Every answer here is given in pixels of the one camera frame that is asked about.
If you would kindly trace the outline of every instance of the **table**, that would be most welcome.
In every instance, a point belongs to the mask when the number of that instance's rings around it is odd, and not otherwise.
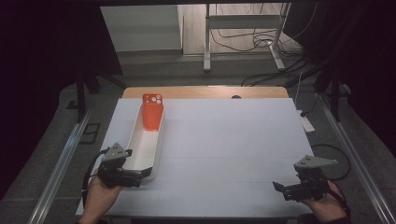
[[[272,181],[298,183],[292,165],[312,155],[284,88],[128,88],[102,148],[114,142],[128,146],[142,92],[163,95],[159,173],[139,189],[125,189],[108,216],[257,218],[309,212],[303,204],[286,202],[272,186]],[[231,99],[236,94],[242,99]]]

